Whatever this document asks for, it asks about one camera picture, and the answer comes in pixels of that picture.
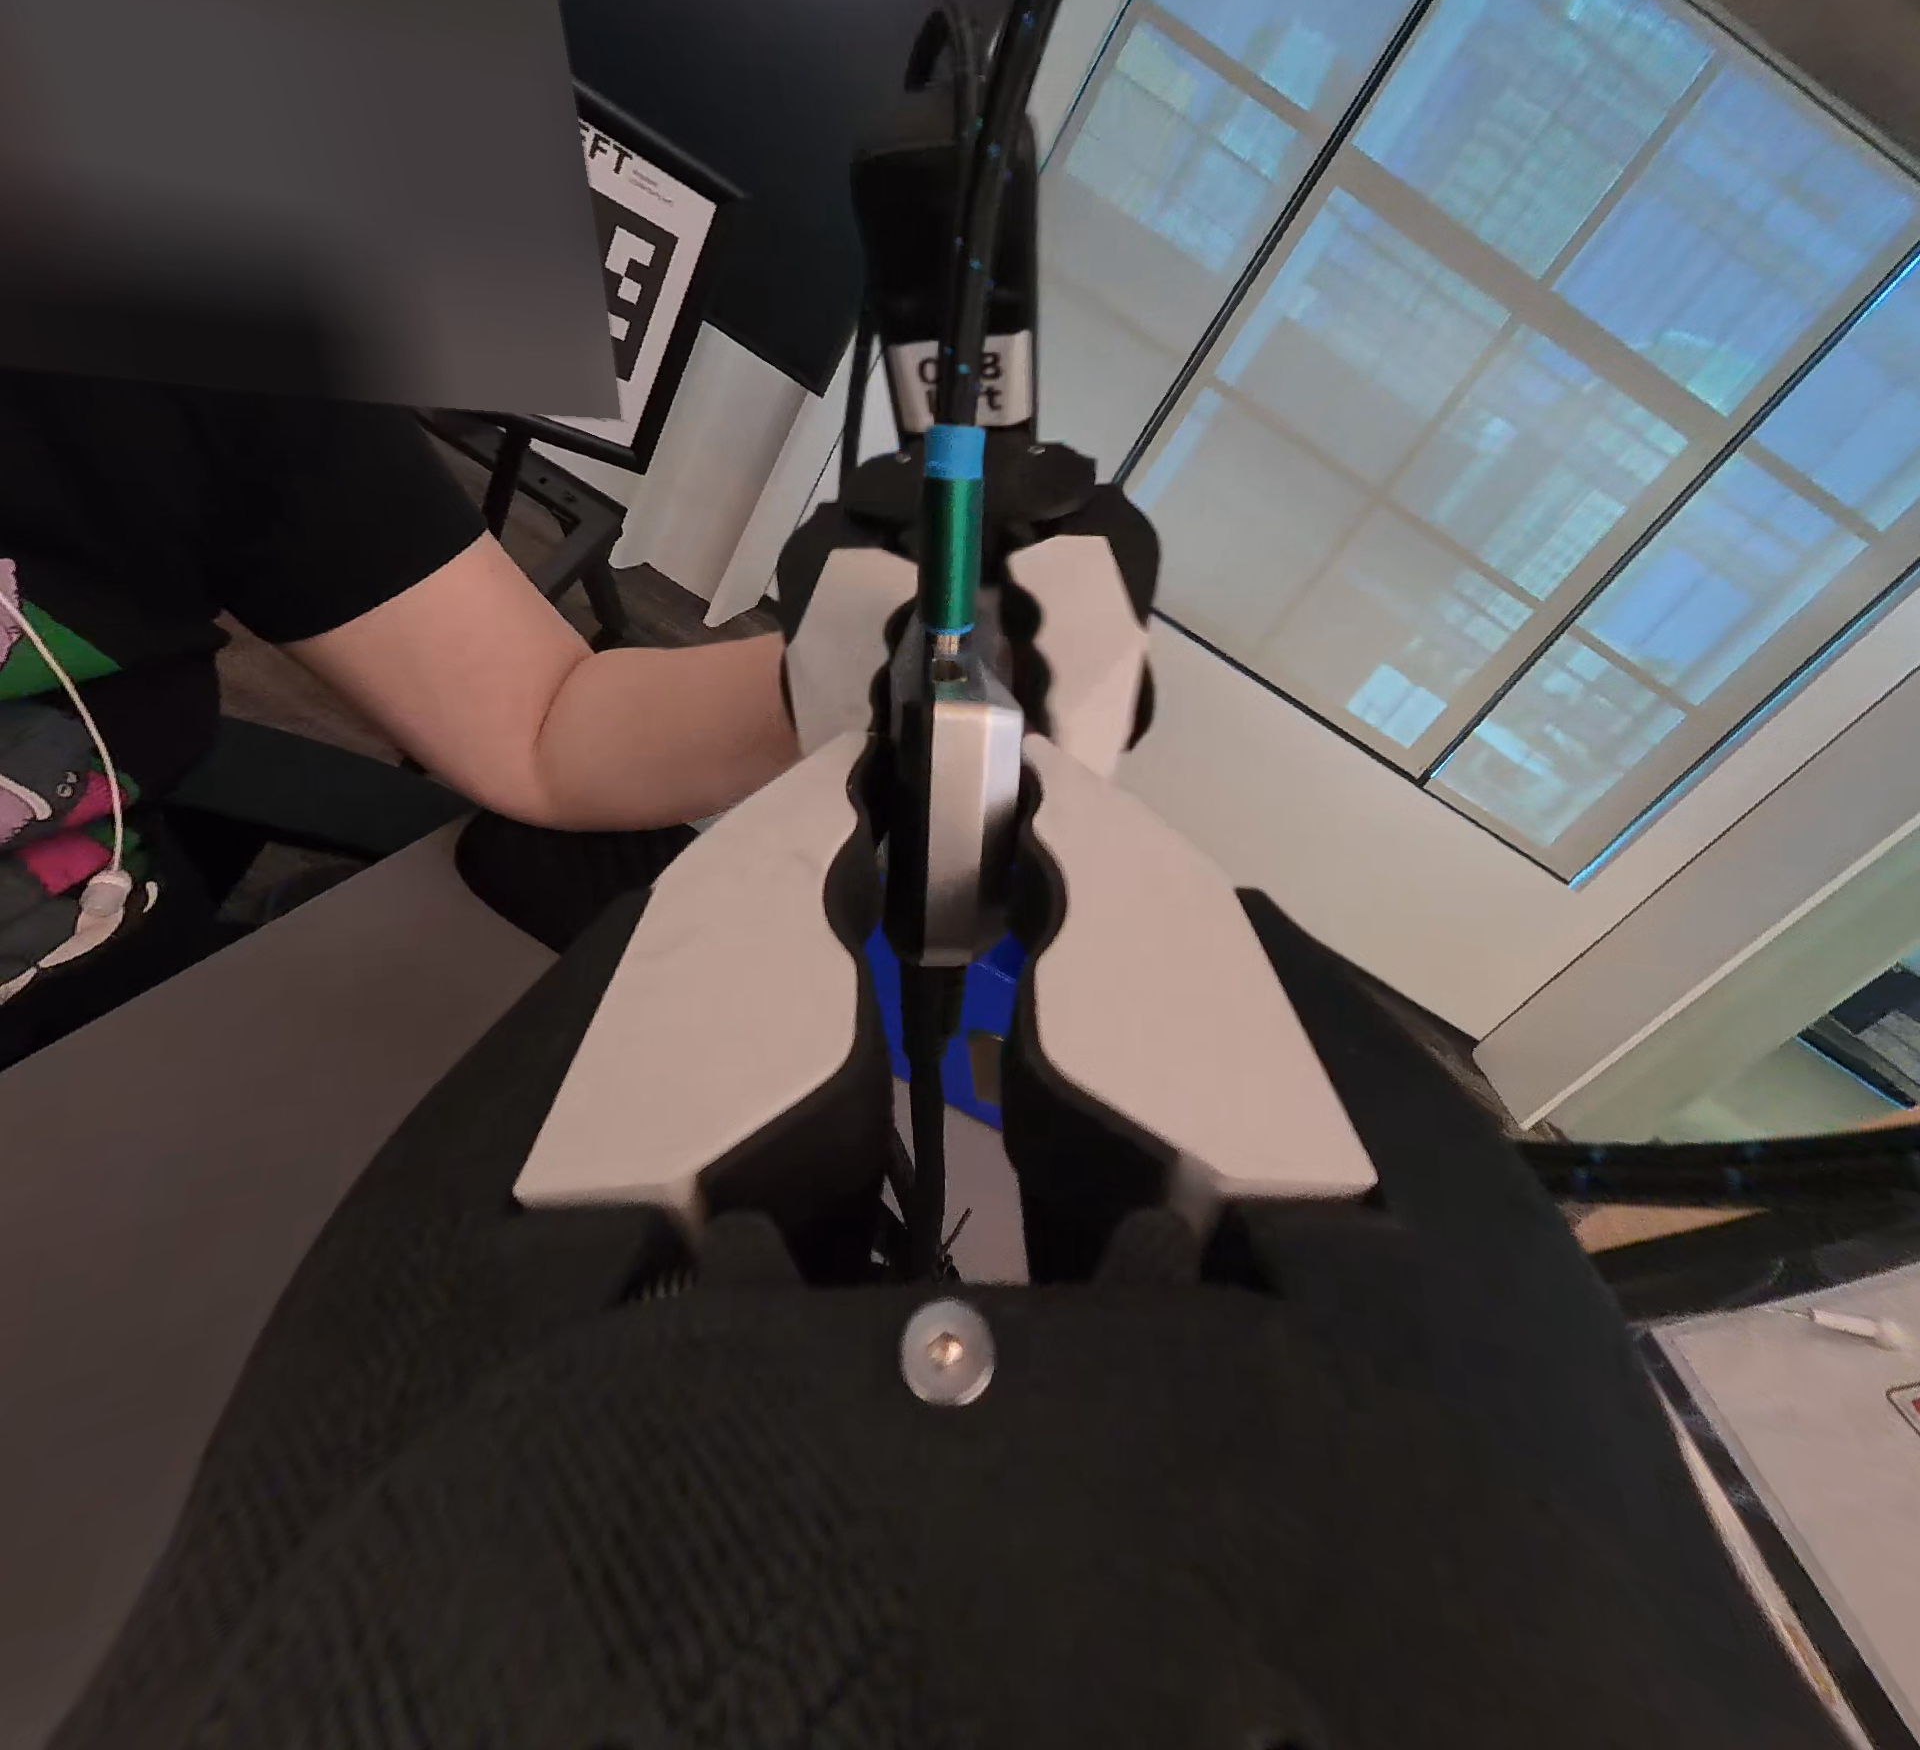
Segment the instruction sign on stand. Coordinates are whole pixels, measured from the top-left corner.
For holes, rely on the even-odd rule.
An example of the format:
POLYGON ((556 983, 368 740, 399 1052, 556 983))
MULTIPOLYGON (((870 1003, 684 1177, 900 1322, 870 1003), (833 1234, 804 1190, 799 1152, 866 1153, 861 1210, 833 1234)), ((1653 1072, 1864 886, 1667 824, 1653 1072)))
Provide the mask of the instruction sign on stand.
POLYGON ((1722 1539, 1852 1746, 1918 1739, 1916 1114, 1541 1146, 1722 1539))

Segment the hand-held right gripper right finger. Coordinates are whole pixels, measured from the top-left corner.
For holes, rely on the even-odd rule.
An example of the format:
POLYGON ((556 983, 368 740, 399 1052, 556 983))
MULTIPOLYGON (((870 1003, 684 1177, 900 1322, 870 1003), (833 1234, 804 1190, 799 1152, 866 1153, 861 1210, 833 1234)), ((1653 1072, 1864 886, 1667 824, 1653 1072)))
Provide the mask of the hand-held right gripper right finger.
POLYGON ((1034 1195, 1358 1204, 1377 1168, 1225 873, 1031 737, 1002 1135, 1034 1195))

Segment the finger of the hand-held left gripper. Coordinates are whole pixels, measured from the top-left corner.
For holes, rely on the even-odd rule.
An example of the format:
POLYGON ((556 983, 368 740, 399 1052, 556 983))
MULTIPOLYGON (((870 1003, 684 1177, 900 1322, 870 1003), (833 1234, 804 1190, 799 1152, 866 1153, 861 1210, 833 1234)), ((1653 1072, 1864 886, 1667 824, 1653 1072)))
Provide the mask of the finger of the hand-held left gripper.
POLYGON ((1009 558, 1009 647, 1026 725, 1095 778, 1116 778, 1148 698, 1149 575, 1104 533, 1062 533, 1009 558))
POLYGON ((788 543, 779 562, 781 685, 799 755, 875 726, 894 626, 918 599, 913 562, 868 543, 788 543))

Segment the silver hdmi adapter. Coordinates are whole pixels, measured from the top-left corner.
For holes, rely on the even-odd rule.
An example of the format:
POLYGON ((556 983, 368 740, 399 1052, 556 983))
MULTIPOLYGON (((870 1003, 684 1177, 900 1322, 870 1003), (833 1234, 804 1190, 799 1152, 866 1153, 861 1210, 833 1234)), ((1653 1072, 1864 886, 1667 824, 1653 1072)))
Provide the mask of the silver hdmi adapter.
POLYGON ((947 1205, 943 1061, 966 974, 1006 933, 1021 812, 1023 711, 974 633, 912 613, 890 673, 885 935, 900 964, 909 1152, 900 1190, 901 1269, 943 1276, 947 1205))

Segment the person's black printed shirt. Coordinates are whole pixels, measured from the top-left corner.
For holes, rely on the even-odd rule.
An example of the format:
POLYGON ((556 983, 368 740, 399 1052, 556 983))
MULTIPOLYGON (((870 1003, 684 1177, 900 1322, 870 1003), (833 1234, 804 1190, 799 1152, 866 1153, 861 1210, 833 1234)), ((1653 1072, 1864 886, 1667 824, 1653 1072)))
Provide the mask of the person's black printed shirt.
POLYGON ((4 371, 4 1067, 223 946, 237 870, 170 802, 225 622, 344 627, 481 531, 402 410, 4 371))

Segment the framed black white poster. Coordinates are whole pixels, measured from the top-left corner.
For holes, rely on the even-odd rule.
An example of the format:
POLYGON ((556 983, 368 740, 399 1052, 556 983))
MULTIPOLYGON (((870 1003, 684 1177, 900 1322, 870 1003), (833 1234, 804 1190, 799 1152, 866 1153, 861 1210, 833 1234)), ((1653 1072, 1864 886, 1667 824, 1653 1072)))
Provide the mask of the framed black white poster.
POLYGON ((638 124, 590 84, 572 84, 603 263, 617 418, 562 418, 587 455, 643 477, 726 267, 741 188, 638 124))

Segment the black mesh cushion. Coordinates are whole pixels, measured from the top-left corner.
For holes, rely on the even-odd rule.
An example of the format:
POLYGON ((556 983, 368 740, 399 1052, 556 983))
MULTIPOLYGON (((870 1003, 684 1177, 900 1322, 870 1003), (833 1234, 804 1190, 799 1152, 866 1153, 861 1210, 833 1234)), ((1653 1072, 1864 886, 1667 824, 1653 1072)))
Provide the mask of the black mesh cushion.
POLYGON ((698 836, 689 824, 554 831, 475 812, 456 839, 453 865, 489 913, 560 954, 611 904, 649 892, 698 836))

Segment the large grid window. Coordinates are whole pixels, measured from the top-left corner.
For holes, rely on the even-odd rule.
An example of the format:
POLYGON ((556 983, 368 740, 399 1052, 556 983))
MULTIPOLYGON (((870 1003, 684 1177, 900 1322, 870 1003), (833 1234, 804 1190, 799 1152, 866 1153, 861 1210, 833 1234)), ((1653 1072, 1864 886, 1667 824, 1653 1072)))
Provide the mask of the large grid window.
POLYGON ((1160 612, 1562 881, 1916 593, 1916 177, 1695 0, 1126 0, 1040 278, 1160 612))

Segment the person's left forearm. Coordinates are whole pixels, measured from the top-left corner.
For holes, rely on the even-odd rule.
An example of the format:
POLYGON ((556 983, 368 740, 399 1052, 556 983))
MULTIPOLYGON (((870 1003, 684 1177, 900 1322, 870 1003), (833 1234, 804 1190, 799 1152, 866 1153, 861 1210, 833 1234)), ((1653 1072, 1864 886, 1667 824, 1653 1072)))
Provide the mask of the person's left forearm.
POLYGON ((592 651, 493 536, 287 653, 432 777, 530 827, 691 824, 799 760, 776 635, 592 651))

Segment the blue plastic bin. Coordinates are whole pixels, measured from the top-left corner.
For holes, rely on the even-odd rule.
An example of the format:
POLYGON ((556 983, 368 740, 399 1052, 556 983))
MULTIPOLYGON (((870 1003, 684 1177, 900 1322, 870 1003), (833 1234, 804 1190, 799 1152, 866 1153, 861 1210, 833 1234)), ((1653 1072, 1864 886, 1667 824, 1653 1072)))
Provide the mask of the blue plastic bin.
MULTIPOLYGON (((887 1039, 894 1076, 905 1085, 909 1065, 904 1048, 900 1001, 900 959, 883 929, 875 929, 863 948, 887 1039)), ((943 1093, 947 1110, 992 1132, 1002 1127, 1001 1046, 1014 1023, 1025 952, 1016 938, 1002 938, 966 973, 957 1028, 943 1052, 943 1093)))

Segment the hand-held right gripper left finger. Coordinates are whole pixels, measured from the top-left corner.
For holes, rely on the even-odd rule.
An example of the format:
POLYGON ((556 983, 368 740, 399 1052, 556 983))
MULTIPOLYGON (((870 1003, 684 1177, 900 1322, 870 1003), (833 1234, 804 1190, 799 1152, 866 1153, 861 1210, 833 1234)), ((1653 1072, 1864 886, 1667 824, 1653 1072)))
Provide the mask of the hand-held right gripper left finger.
POLYGON ((892 1125, 866 962, 882 913, 857 799, 870 748, 833 738, 659 875, 520 1166, 518 1205, 702 1219, 728 1166, 840 1082, 892 1125))

